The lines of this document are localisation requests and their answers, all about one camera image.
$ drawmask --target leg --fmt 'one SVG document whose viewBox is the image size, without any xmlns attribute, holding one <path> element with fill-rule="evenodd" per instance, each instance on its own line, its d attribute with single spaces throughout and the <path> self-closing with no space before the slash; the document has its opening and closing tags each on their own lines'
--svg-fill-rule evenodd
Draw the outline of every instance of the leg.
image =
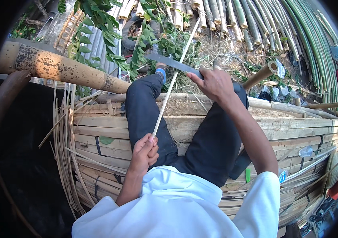
<svg viewBox="0 0 338 238">
<path fill-rule="evenodd" d="M 156 98 L 161 93 L 161 77 L 159 74 L 146 76 L 133 82 L 126 94 L 126 114 L 128 120 L 129 140 L 132 150 L 138 140 L 147 133 L 152 133 L 160 110 Z M 166 126 L 164 118 L 161 119 L 157 131 L 158 154 L 157 162 L 149 169 L 168 165 L 178 159 L 177 146 Z"/>
<path fill-rule="evenodd" d="M 248 108 L 247 94 L 243 88 L 238 96 Z M 197 175 L 222 187 L 238 157 L 241 143 L 234 122 L 214 102 L 195 133 L 185 158 L 172 166 L 180 172 Z"/>
</svg>

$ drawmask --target machete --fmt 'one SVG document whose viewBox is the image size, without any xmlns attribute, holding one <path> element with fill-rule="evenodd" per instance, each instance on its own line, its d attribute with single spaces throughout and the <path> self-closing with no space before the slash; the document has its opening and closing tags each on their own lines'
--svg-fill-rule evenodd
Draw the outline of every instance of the machete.
<svg viewBox="0 0 338 238">
<path fill-rule="evenodd" d="M 147 59 L 150 59 L 150 60 L 154 60 L 154 61 L 157 61 L 157 62 L 160 62 L 160 63 L 163 63 L 163 64 L 166 64 L 166 65 L 169 65 L 169 66 L 172 66 L 173 68 L 176 68 L 176 69 L 179 69 L 181 70 L 182 72 L 189 72 L 189 73 L 193 73 L 195 75 L 197 75 L 200 79 L 204 79 L 203 78 L 203 75 L 200 73 L 199 70 L 196 70 L 190 66 L 187 66 L 186 64 L 182 64 L 174 59 L 171 59 L 171 58 L 168 58 L 168 57 L 165 57 L 163 55 L 158 55 L 158 54 L 147 54 L 147 55 L 144 55 L 145 58 Z M 236 82 L 233 82 L 233 86 L 234 86 L 234 92 L 235 93 L 239 93 L 240 90 L 241 90 L 241 86 L 236 83 Z"/>
</svg>

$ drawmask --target foot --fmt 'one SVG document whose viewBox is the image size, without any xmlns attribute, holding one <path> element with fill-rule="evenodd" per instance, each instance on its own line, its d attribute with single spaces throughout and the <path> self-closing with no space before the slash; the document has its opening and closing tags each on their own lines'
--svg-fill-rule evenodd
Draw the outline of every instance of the foot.
<svg viewBox="0 0 338 238">
<path fill-rule="evenodd" d="M 160 75 L 161 84 L 166 83 L 165 68 L 166 68 L 166 64 L 163 64 L 163 63 L 160 63 L 160 62 L 156 63 L 156 74 Z"/>
</svg>

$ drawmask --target white t-shirt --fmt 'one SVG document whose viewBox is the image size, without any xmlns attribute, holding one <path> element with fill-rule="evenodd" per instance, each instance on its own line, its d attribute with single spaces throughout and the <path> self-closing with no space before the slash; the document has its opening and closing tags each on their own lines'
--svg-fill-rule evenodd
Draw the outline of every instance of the white t-shirt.
<svg viewBox="0 0 338 238">
<path fill-rule="evenodd" d="M 121 207 L 104 197 L 72 226 L 72 237 L 276 237 L 279 178 L 259 174 L 231 221 L 213 183 L 171 166 L 151 169 L 138 199 Z"/>
</svg>

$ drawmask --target left hand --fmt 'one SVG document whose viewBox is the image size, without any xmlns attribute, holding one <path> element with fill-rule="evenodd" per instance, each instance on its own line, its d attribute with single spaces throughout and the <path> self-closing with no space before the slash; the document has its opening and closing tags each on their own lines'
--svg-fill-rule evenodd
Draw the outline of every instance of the left hand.
<svg viewBox="0 0 338 238">
<path fill-rule="evenodd" d="M 144 176 L 149 166 L 156 163 L 158 159 L 158 138 L 152 137 L 151 133 L 146 134 L 135 144 L 132 159 L 128 171 L 139 176 Z"/>
</svg>

